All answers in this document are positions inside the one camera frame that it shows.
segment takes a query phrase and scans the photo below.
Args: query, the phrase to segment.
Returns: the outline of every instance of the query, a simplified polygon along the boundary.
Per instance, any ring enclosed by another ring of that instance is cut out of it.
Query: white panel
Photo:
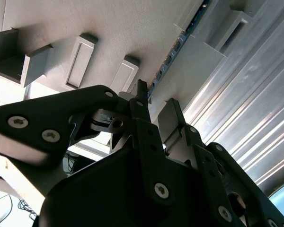
[[[102,156],[97,155],[93,152],[90,152],[90,151],[85,150],[85,149],[78,148],[76,145],[69,147],[68,150],[75,153],[75,154],[87,157],[87,158],[95,160],[95,161],[99,161],[103,158]]]
[[[111,133],[102,131],[97,137],[92,138],[92,140],[106,145],[109,142],[110,137]]]
[[[27,98],[28,99],[39,98],[54,94],[58,94],[58,92],[37,82],[32,82],[29,86]]]
[[[142,62],[137,77],[151,82],[182,32],[174,25],[177,18],[195,2],[199,0],[8,0],[3,29],[21,28],[18,44],[24,52],[52,44],[46,78],[38,81],[55,90],[64,91],[74,41],[83,32],[96,35],[99,45],[81,87],[110,86],[127,54]]]
[[[123,59],[110,88],[117,94],[120,91],[127,92],[130,84],[138,72],[138,69],[139,67],[137,65]]]
[[[96,142],[96,141],[91,140],[91,139],[89,139],[89,140],[82,140],[82,141],[80,141],[80,143],[84,144],[84,145],[86,145],[88,147],[94,148],[96,150],[102,151],[102,152],[104,152],[106,154],[109,154],[109,147],[104,145],[104,144],[102,144],[102,143]]]
[[[89,35],[80,35],[77,37],[74,48],[71,53],[69,68],[65,76],[65,86],[76,89],[80,88],[81,81],[85,74],[87,65],[94,51],[94,38]]]
[[[0,102],[4,104],[23,101],[26,90],[26,88],[0,78]]]
[[[177,99],[184,109],[223,58],[221,53],[190,36],[153,92],[151,120],[158,117],[170,98]]]

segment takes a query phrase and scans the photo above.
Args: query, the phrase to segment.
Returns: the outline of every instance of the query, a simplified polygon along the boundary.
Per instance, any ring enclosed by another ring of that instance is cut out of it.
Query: aluminum profile
[[[269,195],[284,184],[284,0],[252,2],[227,56],[205,42],[221,7],[213,3],[154,91],[150,114],[177,99],[202,141],[222,144]],[[236,15],[236,23],[245,16]]]
[[[63,86],[68,89],[80,88],[86,68],[93,54],[97,39],[88,34],[77,37],[71,53],[69,67],[65,74]]]
[[[227,1],[215,0],[209,5],[192,36],[228,56],[251,20],[245,12],[232,10]]]

